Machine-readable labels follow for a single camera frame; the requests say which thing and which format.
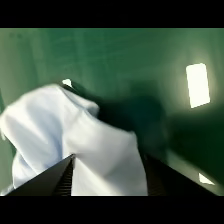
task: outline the green board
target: green board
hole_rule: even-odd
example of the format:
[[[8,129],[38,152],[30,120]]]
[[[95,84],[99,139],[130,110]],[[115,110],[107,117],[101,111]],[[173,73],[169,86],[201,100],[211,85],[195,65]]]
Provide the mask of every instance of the green board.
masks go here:
[[[216,28],[0,29],[2,98],[7,106],[67,78],[105,100],[155,96],[172,150],[222,185],[223,37]],[[186,66],[196,63],[207,67],[211,102],[191,109]]]

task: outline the black object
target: black object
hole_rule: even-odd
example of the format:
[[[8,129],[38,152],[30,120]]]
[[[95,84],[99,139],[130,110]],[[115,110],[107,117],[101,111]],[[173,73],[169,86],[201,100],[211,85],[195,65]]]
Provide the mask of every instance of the black object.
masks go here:
[[[7,196],[71,196],[75,155],[31,179]]]

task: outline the white spot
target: white spot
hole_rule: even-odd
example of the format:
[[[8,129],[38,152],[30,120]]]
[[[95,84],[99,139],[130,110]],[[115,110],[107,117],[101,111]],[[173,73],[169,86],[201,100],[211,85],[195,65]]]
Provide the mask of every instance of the white spot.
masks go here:
[[[203,176],[202,174],[199,173],[199,180],[201,183],[203,184],[211,184],[211,185],[215,185],[213,182],[211,182],[208,178],[206,178],[205,176]]]
[[[65,84],[65,85],[67,85],[67,86],[72,87],[72,82],[71,82],[71,80],[70,80],[70,79],[65,79],[65,80],[62,80],[62,83],[63,83],[63,84]]]
[[[210,96],[205,64],[189,65],[186,71],[191,108],[209,103]]]

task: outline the white rectangle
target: white rectangle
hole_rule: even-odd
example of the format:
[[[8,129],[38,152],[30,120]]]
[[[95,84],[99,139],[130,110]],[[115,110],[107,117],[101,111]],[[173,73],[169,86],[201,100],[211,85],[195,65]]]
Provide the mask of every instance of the white rectangle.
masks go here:
[[[191,108],[210,102],[205,64],[189,65],[186,68]]]

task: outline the white fabric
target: white fabric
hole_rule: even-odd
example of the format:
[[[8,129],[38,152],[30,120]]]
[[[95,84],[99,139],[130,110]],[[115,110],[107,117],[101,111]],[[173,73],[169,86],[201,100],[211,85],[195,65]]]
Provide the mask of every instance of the white fabric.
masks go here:
[[[72,195],[147,195],[135,134],[99,121],[98,111],[58,85],[8,106],[0,128],[17,149],[14,188],[75,153]]]

